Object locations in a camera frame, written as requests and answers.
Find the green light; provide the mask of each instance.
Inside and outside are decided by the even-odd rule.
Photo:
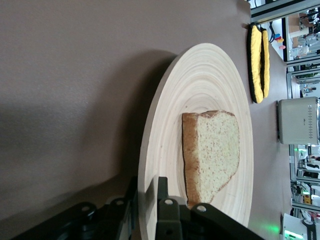
[[[296,233],[294,233],[294,232],[292,232],[292,231],[288,231],[288,230],[285,230],[285,231],[284,231],[284,236],[285,236],[285,238],[292,236],[292,237],[294,237],[294,238],[296,238],[296,239],[301,239],[301,240],[304,239],[304,237],[301,236],[300,234],[296,234]]]
[[[295,148],[294,151],[295,152],[306,152],[307,149]]]
[[[276,233],[276,234],[278,234],[280,232],[280,228],[277,225],[270,225],[267,227],[267,229],[269,231]]]

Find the wooden plate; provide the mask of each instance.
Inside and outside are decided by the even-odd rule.
[[[172,62],[149,109],[138,170],[142,239],[155,238],[159,176],[168,177],[170,196],[187,199],[182,157],[182,113],[220,109],[234,113],[238,121],[240,163],[236,174],[211,204],[244,226],[248,225],[254,155],[247,95],[229,56],[216,45],[202,43],[186,50]]]

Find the bread crust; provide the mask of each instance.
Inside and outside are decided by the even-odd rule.
[[[199,150],[199,141],[198,141],[198,118],[213,118],[215,115],[219,113],[228,114],[234,119],[236,119],[235,115],[231,112],[227,112],[224,110],[212,110],[204,113],[183,113],[182,114],[182,148],[183,148],[183,160],[184,160],[184,178],[185,178],[185,188],[186,195],[188,198],[188,206],[192,207],[197,203],[201,202],[200,193],[197,189],[201,186],[200,181],[200,160],[198,157]],[[237,166],[239,166],[240,161],[240,151],[238,151],[238,155],[235,156],[237,158]],[[236,173],[234,171],[230,176],[228,176],[227,182],[225,182],[221,187],[218,188],[220,191],[224,188],[228,182],[231,180],[232,176]],[[211,192],[212,195],[210,203],[214,199],[216,192]]]

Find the led light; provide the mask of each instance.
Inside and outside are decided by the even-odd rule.
[[[285,238],[292,236],[292,237],[294,237],[294,238],[296,238],[296,239],[301,239],[301,240],[304,239],[304,237],[301,236],[300,234],[296,234],[296,233],[294,233],[294,232],[292,232],[292,231],[288,231],[288,230],[285,230],[285,231],[284,231],[284,236],[285,236]]]
[[[267,229],[269,231],[272,231],[272,232],[276,233],[276,234],[278,234],[280,232],[280,228],[277,225],[269,225],[267,227]]]

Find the black trim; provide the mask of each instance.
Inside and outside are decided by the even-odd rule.
[[[285,46],[285,49],[283,49],[283,61],[285,62],[288,62],[289,61],[289,58],[288,58],[288,42],[289,42],[289,39],[288,39],[288,36],[287,36],[287,28],[286,28],[286,24],[287,24],[287,21],[286,21],[286,18],[282,18],[281,19],[281,24],[282,24],[282,38],[285,40],[283,41],[283,45]]]
[[[252,28],[256,26],[255,23],[251,23],[248,28],[248,34],[246,37],[246,56],[248,61],[248,76],[249,76],[249,88],[250,88],[250,95],[252,101],[257,103],[256,95],[255,95],[255,86],[252,76],[252,68],[251,68],[251,36],[252,36]]]
[[[299,58],[299,59],[294,59],[294,60],[289,60],[286,64],[288,64],[289,67],[304,65],[305,62],[309,62],[310,61],[310,58],[312,58],[312,56]],[[316,59],[312,59],[312,61],[320,61],[320,57],[318,57]]]
[[[261,84],[261,90],[263,93],[263,97],[265,97],[265,45],[264,45],[264,36],[263,32],[267,31],[266,29],[260,27],[261,31],[261,54],[260,54],[260,62],[261,62],[261,70],[260,70],[260,84]]]

